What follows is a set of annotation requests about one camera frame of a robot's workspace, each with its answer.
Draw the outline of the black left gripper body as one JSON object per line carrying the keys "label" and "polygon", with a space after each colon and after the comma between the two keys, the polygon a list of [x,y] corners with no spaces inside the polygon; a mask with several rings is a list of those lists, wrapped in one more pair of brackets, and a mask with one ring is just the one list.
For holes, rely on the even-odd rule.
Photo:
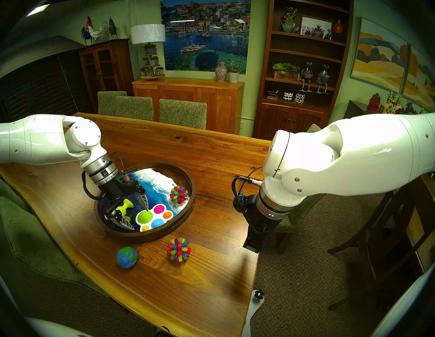
{"label": "black left gripper body", "polygon": [[115,210],[128,195],[135,193],[135,179],[116,174],[106,182],[99,184],[98,188],[108,199],[105,211],[110,212]]}

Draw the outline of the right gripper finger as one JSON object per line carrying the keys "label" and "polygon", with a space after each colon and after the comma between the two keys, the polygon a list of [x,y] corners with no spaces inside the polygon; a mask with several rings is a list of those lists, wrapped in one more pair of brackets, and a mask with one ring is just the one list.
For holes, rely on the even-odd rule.
{"label": "right gripper finger", "polygon": [[259,253],[263,247],[263,243],[267,237],[266,234],[256,234],[256,233],[247,233],[247,237],[243,244],[243,248],[252,251],[254,253]]}

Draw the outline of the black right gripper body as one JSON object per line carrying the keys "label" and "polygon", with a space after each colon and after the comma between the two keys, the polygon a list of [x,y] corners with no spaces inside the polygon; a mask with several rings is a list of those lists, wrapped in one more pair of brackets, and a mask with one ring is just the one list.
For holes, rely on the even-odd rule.
{"label": "black right gripper body", "polygon": [[270,219],[258,211],[248,213],[248,219],[248,237],[273,233],[281,222],[281,219]]}

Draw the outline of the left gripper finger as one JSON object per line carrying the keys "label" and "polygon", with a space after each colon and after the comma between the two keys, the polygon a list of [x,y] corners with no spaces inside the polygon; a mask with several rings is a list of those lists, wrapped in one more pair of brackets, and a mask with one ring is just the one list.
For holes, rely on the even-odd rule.
{"label": "left gripper finger", "polygon": [[143,186],[137,186],[137,190],[135,192],[135,197],[139,201],[139,203],[142,205],[142,207],[149,211],[149,203],[147,199],[147,193]]}
{"label": "left gripper finger", "polygon": [[135,230],[135,228],[130,224],[130,218],[125,217],[120,209],[115,209],[110,212],[105,211],[105,217],[118,227],[131,231]]}

